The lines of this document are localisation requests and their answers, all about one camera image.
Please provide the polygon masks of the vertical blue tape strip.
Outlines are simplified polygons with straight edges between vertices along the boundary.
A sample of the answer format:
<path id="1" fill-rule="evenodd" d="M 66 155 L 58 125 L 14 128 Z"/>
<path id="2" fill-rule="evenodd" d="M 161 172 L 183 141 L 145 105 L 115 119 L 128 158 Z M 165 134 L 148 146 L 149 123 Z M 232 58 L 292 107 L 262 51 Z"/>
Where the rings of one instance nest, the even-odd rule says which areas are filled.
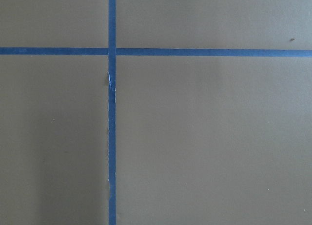
<path id="1" fill-rule="evenodd" d="M 117 223 L 116 212 L 116 0 L 109 0 L 108 22 L 108 181 L 109 224 Z"/>

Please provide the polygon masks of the horizontal blue tape strip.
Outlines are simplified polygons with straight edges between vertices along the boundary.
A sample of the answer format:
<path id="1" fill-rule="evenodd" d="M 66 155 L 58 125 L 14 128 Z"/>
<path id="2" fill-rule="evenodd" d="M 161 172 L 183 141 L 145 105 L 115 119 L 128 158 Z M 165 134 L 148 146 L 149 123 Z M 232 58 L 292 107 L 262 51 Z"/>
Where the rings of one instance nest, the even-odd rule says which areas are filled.
<path id="1" fill-rule="evenodd" d="M 211 56 L 211 57 L 294 57 L 310 58 L 311 50 L 279 49 L 169 49 L 169 48 L 75 48 L 75 47 L 1 47 L 1 55 L 84 55 L 108 56 Z"/>

